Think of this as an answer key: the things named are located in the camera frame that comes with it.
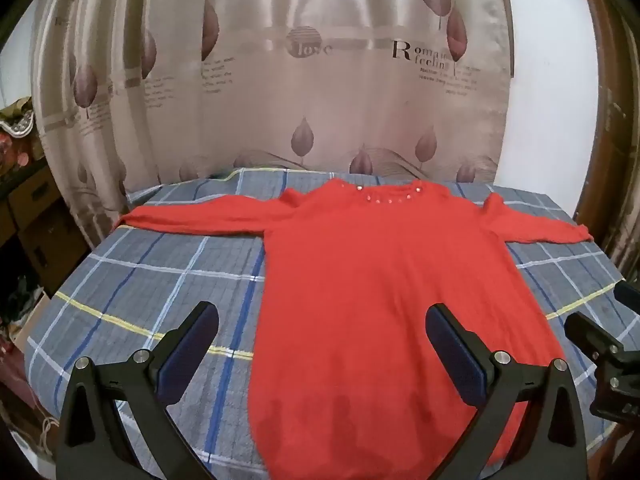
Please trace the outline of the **red knit sweater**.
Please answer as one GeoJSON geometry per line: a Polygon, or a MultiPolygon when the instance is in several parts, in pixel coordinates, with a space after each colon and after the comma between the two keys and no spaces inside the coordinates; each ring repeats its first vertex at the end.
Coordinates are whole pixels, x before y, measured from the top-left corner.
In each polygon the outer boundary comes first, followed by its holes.
{"type": "Polygon", "coordinates": [[[497,194],[475,205],[420,181],[334,179],[274,200],[140,206],[122,221],[264,240],[248,420],[273,479],[428,477],[473,411],[427,339],[427,309],[444,304],[488,348],[546,365],[563,351],[508,244],[589,238],[497,194]]]}

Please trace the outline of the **grey plaid bed sheet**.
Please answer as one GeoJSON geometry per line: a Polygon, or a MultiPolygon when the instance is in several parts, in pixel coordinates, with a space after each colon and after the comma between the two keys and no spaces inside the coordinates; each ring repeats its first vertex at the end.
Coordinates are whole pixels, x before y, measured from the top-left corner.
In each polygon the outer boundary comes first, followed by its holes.
{"type": "MultiPolygon", "coordinates": [[[[269,200],[286,188],[309,192],[334,174],[285,169],[238,169],[224,177],[168,184],[139,192],[151,206],[203,203],[223,195],[269,200]]],[[[570,221],[544,194],[483,183],[442,182],[454,196],[481,204],[491,192],[518,211],[570,221]]],[[[639,315],[614,298],[622,279],[594,243],[509,244],[516,267],[559,338],[574,377],[587,452],[595,453],[614,424],[592,416],[593,362],[564,336],[564,320],[582,312],[615,336],[626,350],[639,349],[639,315]]],[[[55,292],[29,332],[25,370],[43,406],[57,418],[75,361],[126,361],[153,348],[201,300],[220,315],[213,347],[177,405],[169,408],[194,452],[217,479],[269,479],[250,437],[247,387],[265,254],[256,237],[202,237],[117,228],[55,292]]]]}

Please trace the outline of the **brown wooden cabinet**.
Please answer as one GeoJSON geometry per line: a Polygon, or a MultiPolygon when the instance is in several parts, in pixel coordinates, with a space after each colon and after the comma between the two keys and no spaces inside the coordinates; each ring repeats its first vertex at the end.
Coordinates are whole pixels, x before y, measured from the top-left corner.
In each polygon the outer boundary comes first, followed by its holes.
{"type": "Polygon", "coordinates": [[[44,159],[1,181],[2,316],[20,312],[39,287],[58,290],[88,253],[44,159]]]}

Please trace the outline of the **cluttered items on cabinet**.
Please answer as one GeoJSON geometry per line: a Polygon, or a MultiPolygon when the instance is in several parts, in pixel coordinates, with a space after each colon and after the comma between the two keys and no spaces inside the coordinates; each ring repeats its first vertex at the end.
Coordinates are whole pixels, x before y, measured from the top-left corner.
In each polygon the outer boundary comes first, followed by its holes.
{"type": "Polygon", "coordinates": [[[30,96],[2,108],[0,127],[2,178],[43,159],[43,148],[30,96]]]}

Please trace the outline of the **beige leaf print curtain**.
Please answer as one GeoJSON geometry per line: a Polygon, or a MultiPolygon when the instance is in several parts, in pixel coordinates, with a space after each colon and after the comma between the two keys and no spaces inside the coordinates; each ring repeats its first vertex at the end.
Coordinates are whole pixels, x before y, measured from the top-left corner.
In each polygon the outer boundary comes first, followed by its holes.
{"type": "Polygon", "coordinates": [[[509,0],[39,0],[32,98],[98,244],[159,184],[234,168],[490,182],[509,0]]]}

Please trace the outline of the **brown wooden door frame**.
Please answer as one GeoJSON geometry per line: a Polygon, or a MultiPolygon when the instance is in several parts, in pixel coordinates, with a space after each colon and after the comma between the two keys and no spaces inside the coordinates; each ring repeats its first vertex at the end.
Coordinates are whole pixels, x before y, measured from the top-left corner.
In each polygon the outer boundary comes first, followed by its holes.
{"type": "Polygon", "coordinates": [[[575,219],[631,280],[639,273],[639,3],[587,3],[596,38],[598,102],[575,219]]]}

